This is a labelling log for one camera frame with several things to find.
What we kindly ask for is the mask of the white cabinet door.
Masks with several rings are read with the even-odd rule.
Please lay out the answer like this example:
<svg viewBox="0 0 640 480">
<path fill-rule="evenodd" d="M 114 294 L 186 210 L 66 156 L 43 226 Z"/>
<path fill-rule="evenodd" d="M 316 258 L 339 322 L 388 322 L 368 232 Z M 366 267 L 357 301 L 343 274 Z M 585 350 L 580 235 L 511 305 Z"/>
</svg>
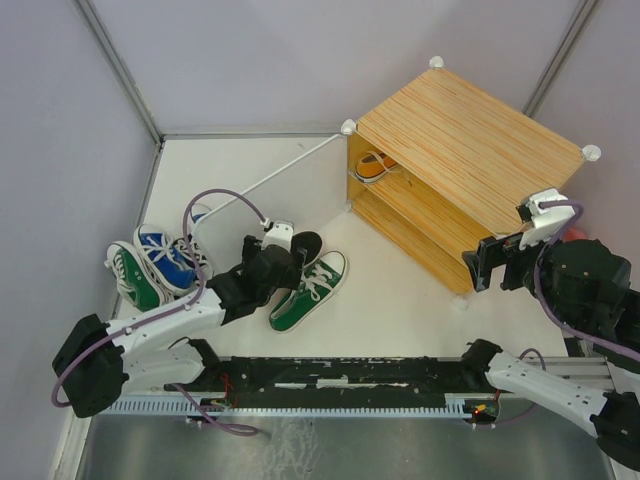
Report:
<svg viewBox="0 0 640 480">
<path fill-rule="evenodd" d="M 243 193 L 271 221 L 317 230 L 347 202 L 347 138 L 334 135 Z M 255 212 L 232 199 L 198 220 L 194 238 L 210 255 L 235 256 L 246 235 L 263 232 Z"/>
</svg>

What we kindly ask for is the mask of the wooden shoe cabinet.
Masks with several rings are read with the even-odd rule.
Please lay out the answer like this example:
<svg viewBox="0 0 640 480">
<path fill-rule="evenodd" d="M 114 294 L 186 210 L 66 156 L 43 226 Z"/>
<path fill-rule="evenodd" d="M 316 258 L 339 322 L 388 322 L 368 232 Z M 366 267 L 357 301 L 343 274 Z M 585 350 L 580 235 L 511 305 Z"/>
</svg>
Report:
<svg viewBox="0 0 640 480">
<path fill-rule="evenodd" d="M 452 293 L 472 289 L 464 251 L 490 235 L 522 234 L 516 210 L 534 193 L 559 192 L 600 158 L 449 71 L 428 70 L 357 120 L 347 138 L 347 194 L 354 211 Z M 398 163 L 365 184 L 356 162 L 369 151 Z"/>
</svg>

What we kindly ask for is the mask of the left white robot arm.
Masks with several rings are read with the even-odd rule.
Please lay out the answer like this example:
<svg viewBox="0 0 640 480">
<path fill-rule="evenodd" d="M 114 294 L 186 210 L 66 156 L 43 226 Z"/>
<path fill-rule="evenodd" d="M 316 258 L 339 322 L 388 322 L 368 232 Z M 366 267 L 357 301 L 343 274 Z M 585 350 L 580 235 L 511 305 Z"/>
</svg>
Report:
<svg viewBox="0 0 640 480">
<path fill-rule="evenodd" d="M 201 390 L 212 389 L 221 378 L 217 361 L 192 346 L 173 355 L 167 345 L 253 314 L 277 290 L 295 288 L 314 255 L 298 239 L 285 248 L 247 236 L 239 265 L 215 275 L 183 299 L 137 318 L 110 322 L 95 314 L 81 318 L 52 362 L 58 377 L 54 390 L 67 397 L 54 398 L 53 404 L 88 418 L 109 408 L 126 389 L 149 387 L 152 378 L 158 378 L 160 385 L 193 383 Z"/>
</svg>

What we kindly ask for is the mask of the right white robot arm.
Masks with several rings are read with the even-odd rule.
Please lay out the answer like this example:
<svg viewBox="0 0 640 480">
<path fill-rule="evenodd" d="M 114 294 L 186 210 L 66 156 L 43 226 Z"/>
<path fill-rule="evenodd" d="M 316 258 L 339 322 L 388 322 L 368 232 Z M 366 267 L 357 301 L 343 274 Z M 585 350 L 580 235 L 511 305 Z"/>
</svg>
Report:
<svg viewBox="0 0 640 480">
<path fill-rule="evenodd" d="M 593 437 L 615 462 L 639 468 L 639 294 L 631 264 L 598 240 L 519 247 L 521 235 L 481 240 L 462 259 L 477 292 L 504 267 L 505 291 L 525 288 L 565 330 L 567 358 L 534 348 L 514 356 L 486 340 L 461 358 L 460 382 L 509 392 L 556 413 Z"/>
</svg>

